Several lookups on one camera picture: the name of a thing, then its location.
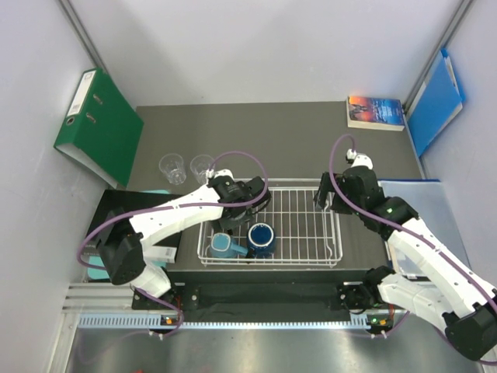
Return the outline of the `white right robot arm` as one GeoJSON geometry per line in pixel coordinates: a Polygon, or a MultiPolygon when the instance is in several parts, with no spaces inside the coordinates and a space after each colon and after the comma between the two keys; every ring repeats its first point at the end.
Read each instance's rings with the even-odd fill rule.
{"type": "Polygon", "coordinates": [[[319,209],[357,216],[433,285],[424,288],[386,266],[368,270],[362,296],[369,306],[388,303],[404,308],[443,333],[472,361],[496,346],[496,287],[452,254],[408,202],[385,195],[370,167],[322,173],[314,203],[319,209]]]}

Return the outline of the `clear faceted glass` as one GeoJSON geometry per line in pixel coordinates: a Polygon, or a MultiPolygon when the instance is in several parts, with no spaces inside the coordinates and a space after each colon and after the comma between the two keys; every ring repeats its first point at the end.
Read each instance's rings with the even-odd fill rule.
{"type": "Polygon", "coordinates": [[[181,155],[172,153],[162,156],[158,167],[172,185],[180,185],[186,181],[186,169],[181,155]]]}
{"type": "Polygon", "coordinates": [[[207,171],[213,161],[214,159],[210,155],[197,155],[190,162],[190,170],[200,185],[204,185],[207,182],[207,171]]]}

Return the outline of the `dark blue mug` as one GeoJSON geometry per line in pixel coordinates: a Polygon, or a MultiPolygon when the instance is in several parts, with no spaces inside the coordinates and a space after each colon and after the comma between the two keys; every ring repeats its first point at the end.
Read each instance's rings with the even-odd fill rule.
{"type": "Polygon", "coordinates": [[[255,223],[247,232],[246,243],[255,258],[267,258],[276,251],[276,233],[271,225],[255,223]]]}

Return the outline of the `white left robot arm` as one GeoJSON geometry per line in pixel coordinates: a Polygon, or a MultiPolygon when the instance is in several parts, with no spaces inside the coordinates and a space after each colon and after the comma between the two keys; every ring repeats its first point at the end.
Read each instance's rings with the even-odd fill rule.
{"type": "Polygon", "coordinates": [[[156,243],[188,228],[214,221],[219,228],[238,227],[270,198],[267,180],[260,176],[236,181],[228,169],[215,171],[207,181],[181,197],[122,218],[107,215],[96,236],[96,248],[113,285],[128,284],[149,295],[159,308],[168,308],[176,290],[166,270],[146,257],[156,243]]]}

